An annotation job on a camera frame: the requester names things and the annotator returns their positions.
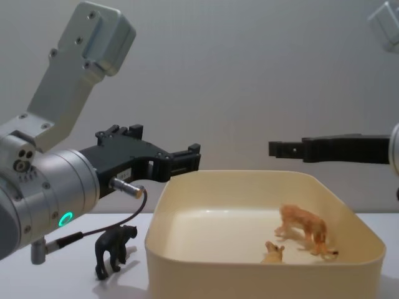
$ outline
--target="black cable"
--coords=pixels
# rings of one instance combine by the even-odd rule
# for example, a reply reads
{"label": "black cable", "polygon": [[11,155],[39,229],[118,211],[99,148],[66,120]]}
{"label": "black cable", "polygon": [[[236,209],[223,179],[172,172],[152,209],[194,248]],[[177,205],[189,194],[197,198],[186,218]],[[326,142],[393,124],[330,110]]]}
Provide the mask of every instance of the black cable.
{"label": "black cable", "polygon": [[143,190],[143,195],[144,195],[144,197],[143,197],[143,202],[142,202],[141,206],[137,209],[137,211],[133,213],[133,215],[127,217],[125,220],[122,220],[122,221],[120,221],[120,222],[118,222],[118,223],[115,223],[115,224],[112,224],[112,225],[103,227],[103,228],[101,228],[101,229],[96,229],[96,230],[91,230],[90,232],[85,232],[85,233],[83,234],[83,236],[86,237],[87,235],[93,235],[93,234],[96,234],[96,233],[98,233],[98,232],[103,232],[103,231],[105,231],[105,230],[107,230],[107,229],[111,229],[111,228],[113,228],[113,227],[115,227],[115,226],[120,226],[120,225],[122,225],[122,224],[124,224],[124,223],[126,223],[126,222],[128,222],[128,221],[130,221],[130,220],[132,220],[134,217],[136,217],[137,215],[139,215],[139,213],[144,209],[145,204],[147,203],[147,190],[146,190],[146,189]]}
{"label": "black cable", "polygon": [[55,240],[54,242],[56,242],[57,245],[59,246],[59,249],[61,249],[61,248],[65,247],[66,245],[74,243],[74,242],[80,240],[83,237],[86,237],[87,235],[94,235],[94,234],[97,234],[99,232],[103,232],[103,231],[105,231],[107,229],[111,229],[113,227],[120,226],[120,225],[132,220],[134,217],[139,215],[139,213],[141,213],[141,211],[145,207],[145,204],[147,203],[147,197],[148,197],[147,190],[144,189],[143,190],[143,202],[142,202],[141,206],[137,209],[136,212],[133,213],[133,215],[127,217],[125,220],[122,220],[122,221],[120,221],[118,223],[115,223],[115,224],[112,224],[112,225],[109,225],[109,226],[102,227],[101,229],[95,229],[95,230],[91,230],[91,231],[85,232],[85,233],[76,232],[74,234],[67,235],[66,237],[59,238],[59,239]]}

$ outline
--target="green indicator light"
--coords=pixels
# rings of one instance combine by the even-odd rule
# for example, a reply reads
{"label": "green indicator light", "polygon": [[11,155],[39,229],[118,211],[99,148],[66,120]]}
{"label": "green indicator light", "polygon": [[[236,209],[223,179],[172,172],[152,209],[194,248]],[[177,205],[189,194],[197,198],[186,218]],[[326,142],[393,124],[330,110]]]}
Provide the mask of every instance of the green indicator light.
{"label": "green indicator light", "polygon": [[60,219],[60,222],[58,222],[58,226],[64,226],[66,225],[68,222],[70,222],[72,220],[72,218],[74,217],[72,212],[66,212]]}

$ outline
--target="white plastic bin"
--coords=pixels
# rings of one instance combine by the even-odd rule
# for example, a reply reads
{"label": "white plastic bin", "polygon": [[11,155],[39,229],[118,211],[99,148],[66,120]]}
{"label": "white plastic bin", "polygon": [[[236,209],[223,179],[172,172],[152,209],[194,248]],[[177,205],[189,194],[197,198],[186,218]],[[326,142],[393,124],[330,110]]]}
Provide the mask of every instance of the white plastic bin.
{"label": "white plastic bin", "polygon": [[[323,218],[326,262],[279,242],[281,204]],[[265,241],[286,264],[265,265]],[[198,171],[173,177],[145,240],[152,299],[376,299],[384,243],[318,180],[288,171]]]}

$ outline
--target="orange toy lion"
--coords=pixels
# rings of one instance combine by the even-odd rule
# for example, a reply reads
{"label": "orange toy lion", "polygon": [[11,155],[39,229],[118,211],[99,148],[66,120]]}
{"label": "orange toy lion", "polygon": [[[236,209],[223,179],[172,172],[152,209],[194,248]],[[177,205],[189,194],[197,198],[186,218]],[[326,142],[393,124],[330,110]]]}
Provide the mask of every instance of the orange toy lion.
{"label": "orange toy lion", "polygon": [[282,205],[280,208],[280,215],[282,225],[274,231],[276,236],[281,237],[281,233],[291,227],[303,229],[305,232],[305,240],[309,242],[313,241],[315,245],[315,248],[310,251],[311,254],[319,255],[322,253],[338,255],[338,251],[329,251],[327,249],[325,243],[327,238],[327,226],[324,220],[319,216],[300,209],[298,206],[293,204]]}

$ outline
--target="toy lion cub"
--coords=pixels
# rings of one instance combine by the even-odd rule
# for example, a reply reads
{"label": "toy lion cub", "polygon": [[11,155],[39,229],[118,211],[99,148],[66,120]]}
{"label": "toy lion cub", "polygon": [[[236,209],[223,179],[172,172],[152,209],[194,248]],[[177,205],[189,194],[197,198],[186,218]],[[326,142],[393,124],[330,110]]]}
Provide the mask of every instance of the toy lion cub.
{"label": "toy lion cub", "polygon": [[265,246],[267,248],[267,254],[261,263],[284,263],[282,261],[282,252],[285,249],[284,246],[278,247],[270,241],[267,241]]}
{"label": "toy lion cub", "polygon": [[315,248],[310,251],[311,254],[339,254],[338,251],[329,251],[327,249],[325,244],[327,238],[327,226],[324,220],[319,216],[309,211],[300,209],[298,206],[292,204],[281,206],[280,215],[282,225],[274,231],[276,236],[280,237],[281,233],[290,227],[303,229],[305,232],[305,240],[313,241],[315,245]]}

